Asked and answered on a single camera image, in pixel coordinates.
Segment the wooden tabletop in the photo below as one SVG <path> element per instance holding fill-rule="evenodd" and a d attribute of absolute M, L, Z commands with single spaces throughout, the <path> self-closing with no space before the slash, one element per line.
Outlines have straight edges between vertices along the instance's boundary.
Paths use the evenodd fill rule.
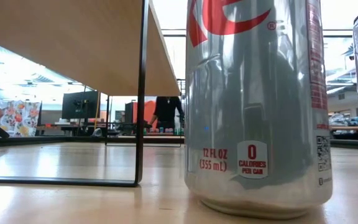
<path fill-rule="evenodd" d="M 136 96 L 140 0 L 0 0 L 0 46 L 111 96 Z M 154 8 L 148 96 L 180 94 Z"/>
<path fill-rule="evenodd" d="M 128 179 L 134 146 L 61 143 L 0 148 L 0 175 Z M 137 188 L 0 185 L 0 223 L 358 224 L 358 150 L 332 148 L 334 193 L 294 220 L 271 221 L 216 212 L 184 183 L 184 148 L 145 147 Z"/>
<path fill-rule="evenodd" d="M 136 138 L 136 136 L 118 136 L 119 138 Z M 150 139 L 158 139 L 158 138 L 162 138 L 162 139 L 184 139 L 184 136 L 174 136 L 173 134 L 163 134 L 163 135 L 145 135 L 144 138 L 150 138 Z"/>
<path fill-rule="evenodd" d="M 358 131 L 358 126 L 330 126 L 330 130 L 355 130 Z"/>

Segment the red logo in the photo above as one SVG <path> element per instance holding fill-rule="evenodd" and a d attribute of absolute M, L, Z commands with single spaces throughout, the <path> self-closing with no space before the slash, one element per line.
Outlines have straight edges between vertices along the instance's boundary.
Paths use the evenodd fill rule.
<path fill-rule="evenodd" d="M 194 16 L 194 8 L 197 0 L 192 0 L 189 15 L 189 36 L 194 47 L 200 43 L 207 41 L 207 37 L 201 30 Z M 270 14 L 270 9 L 263 14 L 241 22 L 233 22 L 224 15 L 223 7 L 233 4 L 241 0 L 204 0 L 203 2 L 203 22 L 208 32 L 215 35 L 238 34 L 247 30 L 251 30 L 255 26 L 262 23 Z"/>
<path fill-rule="evenodd" d="M 268 28 L 269 30 L 275 30 L 275 29 L 277 28 L 277 23 L 276 23 L 276 22 L 269 22 L 269 23 L 267 24 L 267 28 Z"/>

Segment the barcode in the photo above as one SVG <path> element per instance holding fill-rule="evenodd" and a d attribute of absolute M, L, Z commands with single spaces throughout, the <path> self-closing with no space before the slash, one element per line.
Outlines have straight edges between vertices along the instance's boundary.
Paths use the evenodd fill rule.
<path fill-rule="evenodd" d="M 331 169 L 331 153 L 329 137 L 317 136 L 318 170 L 320 172 Z"/>

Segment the can bottom rim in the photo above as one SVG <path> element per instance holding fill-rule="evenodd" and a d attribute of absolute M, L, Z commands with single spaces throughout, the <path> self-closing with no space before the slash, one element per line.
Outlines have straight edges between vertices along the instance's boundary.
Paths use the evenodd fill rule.
<path fill-rule="evenodd" d="M 212 208 L 213 210 L 217 210 L 222 213 L 226 213 L 229 215 L 238 215 L 243 217 L 251 217 L 251 218 L 263 218 L 263 219 L 270 219 L 270 220 L 289 220 L 292 218 L 298 218 L 305 215 L 308 210 L 292 210 L 292 211 L 273 211 L 273 210 L 256 210 L 255 208 L 252 209 L 249 207 L 242 207 L 242 208 L 229 208 L 225 207 L 224 205 L 217 204 L 215 201 L 210 201 L 208 199 L 202 199 L 203 202 L 207 207 Z"/>

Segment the ceiling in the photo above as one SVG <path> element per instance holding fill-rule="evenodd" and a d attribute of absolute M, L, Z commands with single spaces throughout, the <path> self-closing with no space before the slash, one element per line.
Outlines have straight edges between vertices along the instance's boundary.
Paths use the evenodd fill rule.
<path fill-rule="evenodd" d="M 350 58 L 353 55 L 352 48 L 351 37 L 324 38 L 324 64 L 329 94 L 356 85 L 355 61 Z"/>
<path fill-rule="evenodd" d="M 351 30 L 358 16 L 358 0 L 321 0 L 324 29 Z"/>
<path fill-rule="evenodd" d="M 60 101 L 64 93 L 83 91 L 84 86 L 0 47 L 0 90 L 3 98 Z"/>

